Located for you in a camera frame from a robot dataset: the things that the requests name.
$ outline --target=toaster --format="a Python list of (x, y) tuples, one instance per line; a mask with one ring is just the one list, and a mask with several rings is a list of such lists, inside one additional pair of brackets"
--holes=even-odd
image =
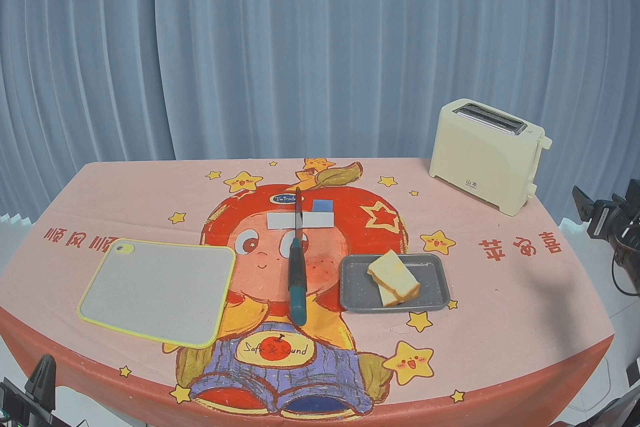
[(463, 98), (440, 110), (429, 175), (514, 216), (536, 193), (543, 128)]

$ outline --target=white floor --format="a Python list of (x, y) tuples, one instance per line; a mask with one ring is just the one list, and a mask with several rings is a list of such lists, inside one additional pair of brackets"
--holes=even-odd
[[(30, 228), (29, 220), (21, 220), (18, 216), (0, 217), (0, 274)], [(640, 356), (640, 300), (624, 296), (614, 288), (611, 282), (611, 247), (604, 241), (589, 239), (586, 224), (576, 225), (565, 219), (560, 229), (591, 278), (616, 331), (611, 348), (599, 367), (558, 417), (558, 420), (577, 424), (628, 391), (625, 370)], [(616, 278), (623, 289), (632, 290), (627, 275), (617, 266)], [(0, 338), (0, 379), (4, 376), (18, 387), (23, 387), (27, 381), (27, 376)], [(84, 419), (90, 427), (146, 425), (133, 419), (125, 422), (89, 397), (66, 387), (56, 389), (56, 405), (55, 415), (72, 426)]]

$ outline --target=cartoon girl print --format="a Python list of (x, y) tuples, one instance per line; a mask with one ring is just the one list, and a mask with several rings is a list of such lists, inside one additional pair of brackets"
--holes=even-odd
[(235, 414), (299, 419), (365, 415), (386, 399), (392, 372), (382, 356), (357, 351), (342, 320), (339, 265), (349, 254), (406, 252), (408, 236), (387, 201), (347, 186), (362, 171), (359, 162), (320, 169), (313, 173), (316, 185), (303, 192), (303, 211), (314, 199), (329, 199), (335, 219), (333, 228), (304, 231), (303, 327), (289, 318), (287, 257), (294, 233), (267, 229), (268, 212), (292, 209), (291, 186), (240, 191), (215, 208), (201, 243), (237, 254), (218, 338), (199, 350), (163, 347), (177, 350), (177, 383), (190, 389), (190, 399)]

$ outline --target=cartoon apple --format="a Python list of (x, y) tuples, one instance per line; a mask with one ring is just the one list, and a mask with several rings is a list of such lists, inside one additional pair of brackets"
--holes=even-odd
[(260, 343), (260, 356), (267, 361), (281, 361), (291, 354), (291, 344), (283, 339), (281, 334), (279, 338), (269, 336)]

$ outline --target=teal knife handle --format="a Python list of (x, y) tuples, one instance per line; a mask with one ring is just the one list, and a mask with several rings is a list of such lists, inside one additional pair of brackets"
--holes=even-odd
[(293, 239), (289, 250), (289, 312), (296, 326), (307, 323), (307, 272), (300, 241)]
[(296, 326), (302, 327), (307, 323), (307, 292), (303, 287), (289, 288), (289, 310)]

